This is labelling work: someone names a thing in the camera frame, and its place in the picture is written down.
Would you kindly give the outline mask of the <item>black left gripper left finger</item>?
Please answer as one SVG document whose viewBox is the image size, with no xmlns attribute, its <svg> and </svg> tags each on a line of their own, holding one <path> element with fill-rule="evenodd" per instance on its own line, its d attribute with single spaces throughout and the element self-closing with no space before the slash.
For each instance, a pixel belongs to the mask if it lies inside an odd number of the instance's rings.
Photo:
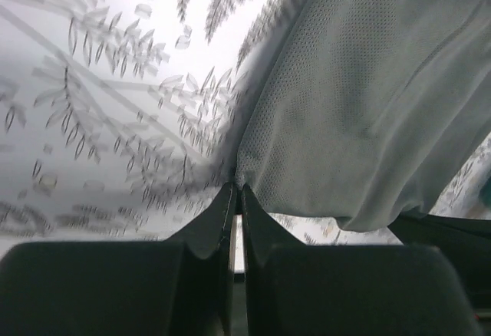
<svg viewBox="0 0 491 336">
<path fill-rule="evenodd" d="M 228 335 L 237 189 L 163 241 L 31 242 L 1 261 L 3 335 Z"/>
</svg>

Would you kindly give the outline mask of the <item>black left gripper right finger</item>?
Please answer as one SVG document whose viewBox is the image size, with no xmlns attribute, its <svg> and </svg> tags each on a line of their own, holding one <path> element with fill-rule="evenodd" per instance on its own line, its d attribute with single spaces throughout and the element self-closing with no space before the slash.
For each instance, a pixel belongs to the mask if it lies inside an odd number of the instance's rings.
<svg viewBox="0 0 491 336">
<path fill-rule="evenodd" d="M 251 335 L 481 335 L 470 271 L 441 246 L 307 245 L 242 189 Z"/>
</svg>

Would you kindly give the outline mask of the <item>grey t shirt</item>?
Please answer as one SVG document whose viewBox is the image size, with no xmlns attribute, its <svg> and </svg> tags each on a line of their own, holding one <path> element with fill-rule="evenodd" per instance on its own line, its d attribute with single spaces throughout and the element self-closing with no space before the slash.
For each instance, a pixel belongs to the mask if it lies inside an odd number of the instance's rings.
<svg viewBox="0 0 491 336">
<path fill-rule="evenodd" d="M 490 132 L 490 0 L 307 0 L 237 153 L 273 213 L 429 212 Z"/>
</svg>

